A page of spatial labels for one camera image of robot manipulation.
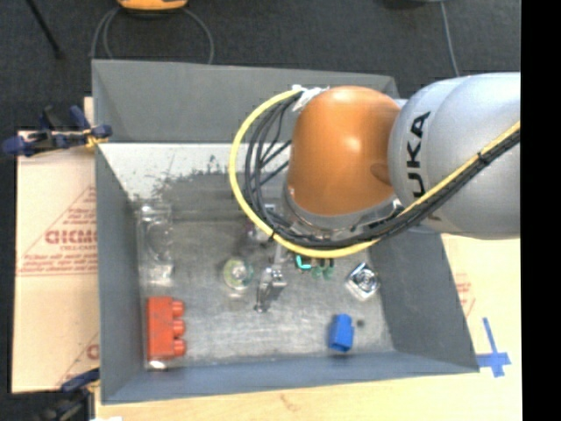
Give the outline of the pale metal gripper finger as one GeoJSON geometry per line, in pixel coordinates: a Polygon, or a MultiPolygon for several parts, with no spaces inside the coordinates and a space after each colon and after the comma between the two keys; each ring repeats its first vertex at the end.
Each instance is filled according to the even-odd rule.
{"type": "Polygon", "coordinates": [[[260,275],[259,285],[256,293],[256,303],[254,309],[258,313],[263,313],[267,311],[268,302],[267,299],[271,292],[273,286],[273,270],[271,268],[265,268],[260,275]]]}
{"type": "Polygon", "coordinates": [[[279,296],[281,295],[282,290],[284,290],[288,285],[288,282],[279,269],[272,270],[272,278],[271,278],[271,288],[270,288],[270,297],[272,301],[276,301],[279,296]]]}

